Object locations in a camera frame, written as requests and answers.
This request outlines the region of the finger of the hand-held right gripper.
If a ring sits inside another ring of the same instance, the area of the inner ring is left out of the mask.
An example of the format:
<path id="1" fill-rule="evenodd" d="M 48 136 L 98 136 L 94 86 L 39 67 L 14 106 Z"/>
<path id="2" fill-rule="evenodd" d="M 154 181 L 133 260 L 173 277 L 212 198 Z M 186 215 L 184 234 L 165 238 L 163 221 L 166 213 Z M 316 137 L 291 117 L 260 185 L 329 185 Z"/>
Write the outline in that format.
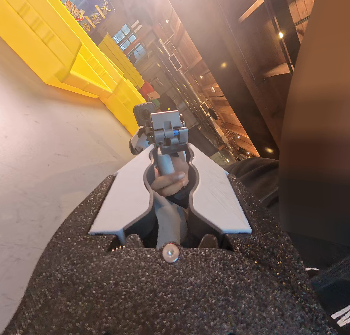
<path id="1" fill-rule="evenodd" d="M 140 126 L 138 131 L 134 134 L 132 139 L 129 141 L 129 149 L 131 154 L 138 155 L 143 150 L 149 147 L 149 141 L 145 132 L 145 126 Z"/>

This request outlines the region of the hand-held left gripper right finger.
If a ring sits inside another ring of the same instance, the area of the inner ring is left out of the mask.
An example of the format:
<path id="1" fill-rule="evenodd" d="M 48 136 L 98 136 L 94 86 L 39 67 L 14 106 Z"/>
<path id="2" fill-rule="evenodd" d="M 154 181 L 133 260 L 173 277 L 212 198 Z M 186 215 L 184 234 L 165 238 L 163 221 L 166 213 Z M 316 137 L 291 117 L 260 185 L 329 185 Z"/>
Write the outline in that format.
<path id="1" fill-rule="evenodd" d="M 189 153 L 189 221 L 193 234 L 252 233 L 228 172 L 192 144 Z"/>

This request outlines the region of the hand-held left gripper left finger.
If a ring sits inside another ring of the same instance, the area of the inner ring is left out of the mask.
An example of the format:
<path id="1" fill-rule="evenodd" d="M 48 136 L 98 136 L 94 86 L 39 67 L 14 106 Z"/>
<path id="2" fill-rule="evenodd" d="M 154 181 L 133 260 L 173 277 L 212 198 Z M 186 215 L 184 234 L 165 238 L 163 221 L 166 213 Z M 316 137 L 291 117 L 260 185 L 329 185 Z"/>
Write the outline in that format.
<path id="1" fill-rule="evenodd" d="M 155 226 L 155 146 L 150 145 L 114 176 L 89 235 L 117 236 L 125 245 L 129 235 L 148 237 Z"/>

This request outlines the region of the grey toy joint assembly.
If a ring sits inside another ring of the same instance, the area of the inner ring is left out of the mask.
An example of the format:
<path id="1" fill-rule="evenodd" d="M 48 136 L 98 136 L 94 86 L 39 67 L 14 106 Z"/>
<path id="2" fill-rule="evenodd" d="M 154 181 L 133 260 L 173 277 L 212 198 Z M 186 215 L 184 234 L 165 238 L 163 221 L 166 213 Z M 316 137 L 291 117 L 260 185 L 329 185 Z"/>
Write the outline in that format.
<path id="1" fill-rule="evenodd" d="M 151 114 L 151 135 L 162 155 L 184 152 L 189 130 L 178 110 Z"/>

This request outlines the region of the grey desk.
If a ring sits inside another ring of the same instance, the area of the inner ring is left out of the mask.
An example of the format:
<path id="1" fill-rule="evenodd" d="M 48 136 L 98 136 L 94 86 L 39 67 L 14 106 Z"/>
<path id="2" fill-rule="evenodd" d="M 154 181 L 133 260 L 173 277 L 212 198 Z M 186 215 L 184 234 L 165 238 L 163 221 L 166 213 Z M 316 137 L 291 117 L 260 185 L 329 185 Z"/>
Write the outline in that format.
<path id="1" fill-rule="evenodd" d="M 55 231 L 133 155 L 99 99 L 43 83 L 2 39 L 0 53 L 2 333 Z"/>

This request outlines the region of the person's right hand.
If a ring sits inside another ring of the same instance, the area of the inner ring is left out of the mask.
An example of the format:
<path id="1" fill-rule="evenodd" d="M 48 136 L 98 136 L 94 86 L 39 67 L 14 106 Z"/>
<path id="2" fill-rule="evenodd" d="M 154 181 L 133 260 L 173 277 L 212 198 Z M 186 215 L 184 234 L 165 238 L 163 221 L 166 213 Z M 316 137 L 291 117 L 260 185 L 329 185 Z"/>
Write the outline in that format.
<path id="1" fill-rule="evenodd" d="M 151 189 L 163 197 L 175 195 L 186 187 L 189 183 L 188 170 L 186 162 L 173 162 L 174 173 L 161 175 L 155 167 L 155 180 L 151 184 Z"/>

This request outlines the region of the yellow plastic bin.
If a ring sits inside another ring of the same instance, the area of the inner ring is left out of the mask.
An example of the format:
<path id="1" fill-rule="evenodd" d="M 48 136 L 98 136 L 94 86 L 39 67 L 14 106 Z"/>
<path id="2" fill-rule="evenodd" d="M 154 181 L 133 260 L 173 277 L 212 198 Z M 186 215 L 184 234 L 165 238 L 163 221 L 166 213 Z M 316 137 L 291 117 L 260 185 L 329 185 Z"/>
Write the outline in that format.
<path id="1" fill-rule="evenodd" d="M 59 0 L 1 0 L 1 38 L 47 85 L 108 98 L 125 83 Z"/>
<path id="2" fill-rule="evenodd" d="M 133 109 L 145 100 L 129 80 L 122 77 L 111 95 L 100 100 L 132 136 L 137 132 Z"/>
<path id="3" fill-rule="evenodd" d="M 125 79 L 129 80 L 137 90 L 144 84 L 141 74 L 129 61 L 115 40 L 107 33 L 98 48 L 104 55 L 123 73 Z"/>

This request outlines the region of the red bean bag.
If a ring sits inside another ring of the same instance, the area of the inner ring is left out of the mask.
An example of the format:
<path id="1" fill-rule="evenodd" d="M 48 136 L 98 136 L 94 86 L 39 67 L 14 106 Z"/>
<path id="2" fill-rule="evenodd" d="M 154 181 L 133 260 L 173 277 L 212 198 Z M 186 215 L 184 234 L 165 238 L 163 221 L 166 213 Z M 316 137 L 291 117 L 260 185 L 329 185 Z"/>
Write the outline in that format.
<path id="1" fill-rule="evenodd" d="M 149 93 L 152 93 L 154 92 L 155 89 L 154 87 L 147 81 L 144 81 L 144 84 L 142 85 L 142 87 L 139 89 L 139 93 L 144 97 L 146 98 L 147 95 Z"/>

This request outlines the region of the paned window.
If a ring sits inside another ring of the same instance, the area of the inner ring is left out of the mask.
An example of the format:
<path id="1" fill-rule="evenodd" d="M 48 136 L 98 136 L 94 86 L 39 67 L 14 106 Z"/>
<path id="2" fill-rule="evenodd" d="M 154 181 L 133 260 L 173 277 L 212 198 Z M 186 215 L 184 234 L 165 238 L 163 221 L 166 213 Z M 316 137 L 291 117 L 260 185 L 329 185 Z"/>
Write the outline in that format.
<path id="1" fill-rule="evenodd" d="M 141 28 L 142 24 L 139 20 L 132 25 L 124 24 L 112 37 L 133 65 L 140 61 L 147 53 L 142 39 L 138 35 L 138 31 Z"/>

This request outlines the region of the robot kit box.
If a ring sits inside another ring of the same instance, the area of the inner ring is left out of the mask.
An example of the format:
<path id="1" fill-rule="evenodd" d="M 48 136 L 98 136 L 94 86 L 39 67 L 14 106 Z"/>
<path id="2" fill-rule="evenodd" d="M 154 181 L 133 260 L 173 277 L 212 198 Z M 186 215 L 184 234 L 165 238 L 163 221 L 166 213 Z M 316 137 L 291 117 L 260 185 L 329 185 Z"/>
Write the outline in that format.
<path id="1" fill-rule="evenodd" d="M 113 12 L 110 0 L 60 0 L 72 17 L 91 36 Z"/>

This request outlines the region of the silver ventilation duct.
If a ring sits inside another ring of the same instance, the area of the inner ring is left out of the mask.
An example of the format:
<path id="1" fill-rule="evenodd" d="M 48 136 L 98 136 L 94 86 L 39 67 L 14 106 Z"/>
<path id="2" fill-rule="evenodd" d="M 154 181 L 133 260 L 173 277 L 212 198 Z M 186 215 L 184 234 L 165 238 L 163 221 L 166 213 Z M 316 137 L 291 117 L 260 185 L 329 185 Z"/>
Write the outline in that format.
<path id="1" fill-rule="evenodd" d="M 176 54 L 174 54 L 168 47 L 167 45 L 162 41 L 162 39 L 158 40 L 160 47 L 162 47 L 164 49 L 164 51 L 167 53 L 168 55 L 168 59 L 171 62 L 171 64 L 173 65 L 174 69 L 177 71 L 177 73 L 181 76 L 182 80 L 183 80 L 183 84 L 184 86 L 190 91 L 191 95 L 193 96 L 193 98 L 196 101 L 196 104 L 198 105 L 198 107 L 195 107 L 197 109 L 201 109 L 202 112 L 206 115 L 207 117 L 207 123 L 211 125 L 211 127 L 213 128 L 214 132 L 218 134 L 215 126 L 215 120 L 213 118 L 214 113 L 210 113 L 209 111 L 209 106 L 207 104 L 206 101 L 201 100 L 201 98 L 199 97 L 199 95 L 197 94 L 197 92 L 195 91 L 195 89 L 192 87 L 192 85 L 190 84 L 189 80 L 187 79 L 185 73 L 182 70 L 182 65 L 180 63 L 180 60 L 178 59 L 178 57 L 176 56 Z"/>

